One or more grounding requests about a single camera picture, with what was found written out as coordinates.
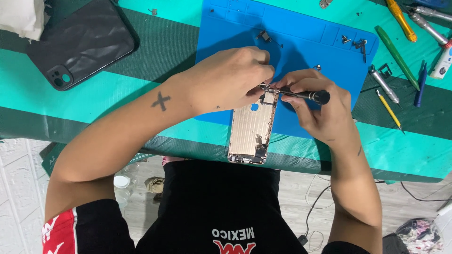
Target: white cloth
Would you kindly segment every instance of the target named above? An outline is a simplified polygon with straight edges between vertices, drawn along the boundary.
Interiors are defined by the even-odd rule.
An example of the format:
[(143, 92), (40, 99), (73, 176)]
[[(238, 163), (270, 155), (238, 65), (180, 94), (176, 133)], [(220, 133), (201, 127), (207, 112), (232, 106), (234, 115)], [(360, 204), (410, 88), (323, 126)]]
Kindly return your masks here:
[(44, 29), (44, 0), (0, 0), (0, 29), (39, 41)]

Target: green pry tool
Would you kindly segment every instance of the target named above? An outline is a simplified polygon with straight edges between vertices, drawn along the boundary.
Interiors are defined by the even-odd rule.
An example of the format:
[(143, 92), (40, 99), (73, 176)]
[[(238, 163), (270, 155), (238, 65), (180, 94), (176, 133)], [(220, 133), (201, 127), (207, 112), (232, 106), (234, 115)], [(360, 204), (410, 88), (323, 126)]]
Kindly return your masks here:
[(375, 30), (377, 31), (378, 36), (380, 36), (380, 39), (383, 41), (383, 43), (388, 48), (389, 53), (391, 53), (394, 60), (400, 66), (400, 69), (405, 74), (408, 81), (419, 91), (418, 81), (416, 80), (413, 73), (410, 71), (410, 69), (406, 65), (405, 61), (403, 60), (402, 56), (397, 51), (394, 44), (392, 44), (392, 41), (391, 41), (391, 39), (389, 39), (388, 34), (380, 26), (376, 26)]

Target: person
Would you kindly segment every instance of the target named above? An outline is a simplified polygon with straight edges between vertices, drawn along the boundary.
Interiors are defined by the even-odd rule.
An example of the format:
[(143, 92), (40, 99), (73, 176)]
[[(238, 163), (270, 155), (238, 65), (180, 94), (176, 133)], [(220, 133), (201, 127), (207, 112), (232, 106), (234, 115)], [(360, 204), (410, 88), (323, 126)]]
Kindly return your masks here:
[[(307, 253), (281, 216), (274, 169), (203, 160), (165, 164), (158, 218), (136, 247), (115, 201), (113, 175), (153, 136), (199, 114), (258, 101), (264, 92), (257, 85), (270, 84), (275, 73), (269, 59), (257, 47), (218, 52), (88, 126), (64, 148), (50, 177), (44, 253)], [(319, 111), (282, 96), (300, 125), (330, 147), (335, 212), (323, 253), (382, 253), (381, 201), (350, 93), (314, 69), (287, 73), (271, 85), (331, 95)]]

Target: green cutting mat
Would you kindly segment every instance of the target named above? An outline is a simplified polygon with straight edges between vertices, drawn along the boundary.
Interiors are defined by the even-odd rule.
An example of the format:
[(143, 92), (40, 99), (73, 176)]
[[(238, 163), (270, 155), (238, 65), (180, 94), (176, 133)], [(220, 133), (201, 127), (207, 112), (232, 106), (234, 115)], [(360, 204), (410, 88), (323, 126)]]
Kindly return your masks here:
[[(56, 12), (51, 21), (57, 23), (87, 2), (89, 1), (55, 1)], [(326, 10), (321, 10), (316, 1), (262, 2), (371, 32), (375, 25), (381, 25), (397, 47), (420, 49), (420, 54), (411, 57), (404, 55), (409, 53), (407, 50), (401, 51), (416, 74), (420, 68), (420, 59), (430, 61), (434, 57), (428, 54), (428, 49), (439, 52), (432, 38), (425, 35), (421, 40), (420, 34), (425, 34), (423, 30), (416, 30), (419, 36), (417, 43), (408, 42), (387, 8), (370, 1), (343, 1), (346, 3), (340, 4), (335, 1)], [(68, 142), (86, 123), (132, 101), (172, 74), (193, 66), (201, 1), (156, 0), (149, 3), (142, 0), (120, 0), (119, 4), (125, 8), (125, 16), (140, 36), (140, 48), (106, 71), (66, 92), (54, 90), (24, 54), (27, 40), (8, 32), (0, 32), (0, 119), (12, 119), (0, 121), (1, 135)], [(359, 6), (359, 10), (353, 7), (350, 9), (350, 6)], [(155, 17), (148, 10), (154, 8), (158, 9)], [(447, 28), (435, 26), (443, 33), (448, 31)], [(398, 75), (400, 70), (382, 45), (374, 64), (379, 66), (384, 62), (388, 62), (394, 75)], [(353, 116), (360, 121), (358, 128), (369, 163), (375, 168), (374, 174), (381, 171), (377, 169), (383, 169), (398, 173), (386, 174), (385, 179), (405, 177), (405, 180), (410, 176), (404, 174), (431, 178), (443, 178), (447, 175), (452, 162), (452, 132), (448, 131), (448, 126), (452, 123), (451, 107), (447, 103), (452, 98), (452, 85), (451, 77), (447, 78), (439, 82), (428, 80), (429, 86), (426, 87), (421, 108), (412, 106), (415, 91), (407, 80), (394, 77), (389, 82), (405, 108), (403, 112), (394, 108), (407, 131), (407, 136), (403, 136), (394, 129), (395, 124), (373, 92), (372, 88), (377, 84), (368, 76)], [(14, 116), (20, 115), (14, 109), (33, 115), (30, 119), (35, 119), (35, 122), (30, 122), (28, 118), (14, 119)], [(30, 131), (30, 127), (27, 128), (30, 124), (39, 124), (37, 128), (41, 129)], [(222, 125), (189, 119), (163, 131), (159, 136), (157, 139), (165, 140), (164, 144), (158, 144), (154, 139), (146, 145), (152, 153), (223, 160), (226, 157), (229, 130)], [(190, 145), (180, 146), (185, 142)], [(330, 169), (328, 148), (313, 140), (273, 135), (271, 143), (267, 167), (309, 173)], [(210, 145), (219, 148), (212, 150)], [(191, 149), (187, 151), (184, 148), (181, 151), (177, 147)]]

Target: hand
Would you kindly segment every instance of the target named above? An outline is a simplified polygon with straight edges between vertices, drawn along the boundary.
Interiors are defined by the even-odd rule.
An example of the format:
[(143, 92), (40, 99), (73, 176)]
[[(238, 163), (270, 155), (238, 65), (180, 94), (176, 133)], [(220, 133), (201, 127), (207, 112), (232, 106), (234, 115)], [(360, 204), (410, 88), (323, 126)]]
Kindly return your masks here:
[(255, 103), (275, 70), (268, 65), (270, 54), (257, 47), (220, 51), (177, 74), (187, 88), (189, 102), (197, 114), (241, 108)]
[(321, 110), (309, 109), (301, 98), (284, 95), (281, 99), (295, 109), (301, 127), (333, 150), (355, 150), (359, 133), (352, 119), (350, 93), (314, 69), (289, 72), (273, 87), (290, 86), (294, 93), (326, 90), (331, 99)]

